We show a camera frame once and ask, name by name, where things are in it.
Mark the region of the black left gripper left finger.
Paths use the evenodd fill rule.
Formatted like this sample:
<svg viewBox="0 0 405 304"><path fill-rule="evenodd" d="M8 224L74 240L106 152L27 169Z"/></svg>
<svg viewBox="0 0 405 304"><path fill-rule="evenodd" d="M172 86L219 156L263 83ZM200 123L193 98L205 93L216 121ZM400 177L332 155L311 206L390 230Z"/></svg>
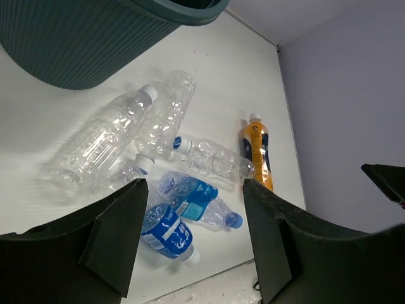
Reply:
<svg viewBox="0 0 405 304"><path fill-rule="evenodd" d="M120 303L148 196L145 179L22 234L1 236L2 303Z"/></svg>

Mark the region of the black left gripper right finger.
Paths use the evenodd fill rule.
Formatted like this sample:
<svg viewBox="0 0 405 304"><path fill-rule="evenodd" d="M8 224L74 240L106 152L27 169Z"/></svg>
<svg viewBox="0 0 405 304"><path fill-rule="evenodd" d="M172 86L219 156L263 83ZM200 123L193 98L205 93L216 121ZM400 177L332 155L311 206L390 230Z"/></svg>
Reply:
<svg viewBox="0 0 405 304"><path fill-rule="evenodd" d="M263 303L403 303L404 226L366 233L243 185Z"/></svg>

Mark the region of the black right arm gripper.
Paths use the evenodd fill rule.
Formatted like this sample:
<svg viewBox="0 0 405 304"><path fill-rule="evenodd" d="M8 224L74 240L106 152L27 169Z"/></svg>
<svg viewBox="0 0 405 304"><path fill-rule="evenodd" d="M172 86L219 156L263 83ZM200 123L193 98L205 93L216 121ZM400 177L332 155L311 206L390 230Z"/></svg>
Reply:
<svg viewBox="0 0 405 304"><path fill-rule="evenodd" d="M404 209L404 167L363 164L361 169L389 200L397 203L402 209Z"/></svg>

